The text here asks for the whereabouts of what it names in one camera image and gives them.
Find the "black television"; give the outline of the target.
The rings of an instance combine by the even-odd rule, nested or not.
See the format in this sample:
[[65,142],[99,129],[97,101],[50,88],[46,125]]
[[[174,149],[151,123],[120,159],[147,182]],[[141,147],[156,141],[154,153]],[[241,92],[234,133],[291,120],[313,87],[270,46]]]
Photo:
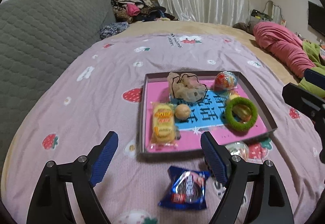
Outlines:
[[325,9],[309,1],[308,24],[319,34],[325,34]]

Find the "pink quilt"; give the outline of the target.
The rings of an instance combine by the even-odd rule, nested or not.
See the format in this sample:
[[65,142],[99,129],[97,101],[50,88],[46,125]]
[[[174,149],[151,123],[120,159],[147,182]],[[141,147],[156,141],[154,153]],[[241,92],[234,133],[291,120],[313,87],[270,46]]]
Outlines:
[[303,50],[302,40],[286,27],[264,21],[254,26],[253,34],[260,48],[275,56],[298,78],[303,78],[305,70],[315,67]]

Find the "red white egg toy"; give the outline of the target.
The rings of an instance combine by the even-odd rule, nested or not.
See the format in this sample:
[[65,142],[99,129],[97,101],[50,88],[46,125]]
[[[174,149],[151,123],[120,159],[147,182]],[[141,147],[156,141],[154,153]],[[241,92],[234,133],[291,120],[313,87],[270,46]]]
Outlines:
[[225,145],[225,147],[232,156],[237,155],[244,159],[244,161],[248,161],[249,147],[244,142],[230,143]]

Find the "yellow rice cracker pack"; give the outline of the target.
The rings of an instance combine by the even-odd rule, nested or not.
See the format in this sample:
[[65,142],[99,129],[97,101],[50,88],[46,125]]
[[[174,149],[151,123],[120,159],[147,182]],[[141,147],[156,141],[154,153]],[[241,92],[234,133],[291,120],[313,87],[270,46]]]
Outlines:
[[[240,95],[237,92],[230,92],[226,103],[228,104],[232,99],[238,97],[240,97]],[[248,122],[252,116],[251,109],[248,106],[242,104],[235,105],[232,108],[232,112],[241,120],[242,123]]]
[[173,105],[169,103],[152,103],[152,137],[150,148],[157,149],[164,146],[177,147],[176,126]]

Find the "grey quilted headboard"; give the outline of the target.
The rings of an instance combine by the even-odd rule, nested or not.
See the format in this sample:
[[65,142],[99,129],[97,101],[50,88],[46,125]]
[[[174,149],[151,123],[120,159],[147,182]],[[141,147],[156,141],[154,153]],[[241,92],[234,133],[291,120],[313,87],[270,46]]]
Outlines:
[[113,23],[111,0],[1,4],[1,159],[22,121],[68,66]]

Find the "walnut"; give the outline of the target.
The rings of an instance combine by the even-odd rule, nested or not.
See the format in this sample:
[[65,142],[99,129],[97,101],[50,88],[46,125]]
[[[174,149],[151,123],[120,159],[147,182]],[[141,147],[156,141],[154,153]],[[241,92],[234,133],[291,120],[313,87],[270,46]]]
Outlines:
[[187,120],[191,115],[191,109],[186,104],[177,105],[175,108],[175,116],[179,120]]

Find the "small red egg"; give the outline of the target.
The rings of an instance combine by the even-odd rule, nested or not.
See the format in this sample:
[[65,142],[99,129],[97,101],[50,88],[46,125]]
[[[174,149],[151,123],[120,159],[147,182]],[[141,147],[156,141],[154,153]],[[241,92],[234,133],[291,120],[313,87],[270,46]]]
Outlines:
[[217,74],[214,80],[215,91],[229,91],[237,88],[237,77],[229,71],[223,71]]

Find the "pink strawberry bed blanket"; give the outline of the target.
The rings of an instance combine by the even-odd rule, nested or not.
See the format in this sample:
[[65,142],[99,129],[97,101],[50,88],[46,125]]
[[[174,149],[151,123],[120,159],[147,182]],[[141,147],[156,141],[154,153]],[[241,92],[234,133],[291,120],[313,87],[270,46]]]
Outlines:
[[251,160],[275,163],[284,182],[296,223],[304,223],[324,188],[321,140],[312,122],[290,110],[282,99],[283,83],[253,52],[232,37],[165,35],[103,40],[79,56],[41,97],[18,129],[3,180],[3,200],[17,221],[26,223],[29,204],[42,169],[50,160],[71,163],[86,155],[109,131],[118,150],[97,197],[108,218],[137,223],[208,223],[222,193],[207,181],[207,209],[161,208],[170,180],[169,163],[142,163],[135,147],[140,103],[135,99],[145,75],[195,70],[240,71],[259,93],[278,126],[253,147]]

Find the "dark shallow box tray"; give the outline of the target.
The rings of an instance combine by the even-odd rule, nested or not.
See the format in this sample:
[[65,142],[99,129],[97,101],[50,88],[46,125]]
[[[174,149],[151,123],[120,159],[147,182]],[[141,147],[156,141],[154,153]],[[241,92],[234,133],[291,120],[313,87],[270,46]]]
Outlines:
[[152,115],[154,103],[173,103],[179,105],[181,100],[173,99],[169,93],[168,74],[149,73],[145,75],[141,103],[141,125],[139,139],[139,155],[148,161],[184,160],[202,156],[200,135],[209,131],[217,143],[227,145],[234,142],[250,142],[267,138],[278,126],[262,98],[240,72],[235,71],[237,78],[235,92],[248,98],[257,107],[258,118],[255,125],[247,132],[236,132],[227,128],[223,118],[227,94],[214,92],[216,71],[196,71],[199,82],[208,88],[207,95],[198,104],[189,104],[191,114],[186,121],[176,121],[178,136],[174,146],[152,146]]

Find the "blue Oreo cookie pack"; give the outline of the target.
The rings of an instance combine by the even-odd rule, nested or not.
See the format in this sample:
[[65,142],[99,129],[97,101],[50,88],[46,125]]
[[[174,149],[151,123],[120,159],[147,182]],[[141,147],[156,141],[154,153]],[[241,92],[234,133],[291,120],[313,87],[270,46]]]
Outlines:
[[175,210],[206,210],[206,181],[209,171],[170,166],[171,185],[158,206]]

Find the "blue floral cloth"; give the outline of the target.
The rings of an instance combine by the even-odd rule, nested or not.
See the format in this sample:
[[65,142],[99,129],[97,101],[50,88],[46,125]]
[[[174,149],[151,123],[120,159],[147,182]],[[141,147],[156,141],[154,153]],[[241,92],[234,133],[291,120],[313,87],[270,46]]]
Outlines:
[[112,36],[115,36],[117,34],[122,33],[129,27],[128,22],[115,22],[110,23],[109,25],[103,26],[100,29],[100,38],[101,40],[110,38]]

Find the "pile of clothes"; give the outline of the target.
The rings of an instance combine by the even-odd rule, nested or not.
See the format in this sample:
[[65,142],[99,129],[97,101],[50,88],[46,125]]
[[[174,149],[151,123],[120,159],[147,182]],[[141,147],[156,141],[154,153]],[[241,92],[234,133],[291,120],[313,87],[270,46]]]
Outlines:
[[178,21],[167,9],[151,0],[111,0],[116,22]]

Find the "pink blue book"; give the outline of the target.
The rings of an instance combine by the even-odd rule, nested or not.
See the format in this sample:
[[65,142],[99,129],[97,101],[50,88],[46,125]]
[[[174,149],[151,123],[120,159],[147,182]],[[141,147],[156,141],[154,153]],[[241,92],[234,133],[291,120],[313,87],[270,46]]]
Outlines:
[[200,135],[205,131],[210,131],[215,140],[221,145],[261,138],[268,134],[270,129],[267,127],[267,120],[261,116],[258,116],[257,122],[248,132],[240,133],[228,129],[226,127],[226,121],[223,118],[227,99],[228,94],[226,92],[208,90],[206,97],[201,102],[188,104],[191,109],[191,115],[186,121],[175,120],[176,127],[180,133],[177,136],[177,147],[164,146],[162,148],[151,149],[152,103],[171,102],[174,105],[179,105],[183,104],[184,101],[170,97],[168,82],[148,82],[145,85],[143,101],[143,125],[145,129],[143,129],[142,138],[145,152],[158,154],[200,149]]

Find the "green garment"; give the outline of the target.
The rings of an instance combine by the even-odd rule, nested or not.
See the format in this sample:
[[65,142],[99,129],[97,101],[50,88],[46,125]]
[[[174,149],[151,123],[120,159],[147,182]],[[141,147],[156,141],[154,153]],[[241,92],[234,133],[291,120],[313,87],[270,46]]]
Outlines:
[[[314,67],[310,67],[310,69],[324,75],[324,57],[321,55],[322,48],[318,44],[310,43],[307,40],[303,41],[302,48],[314,64]],[[300,81],[298,86],[324,99],[324,90],[308,82],[305,78]]]

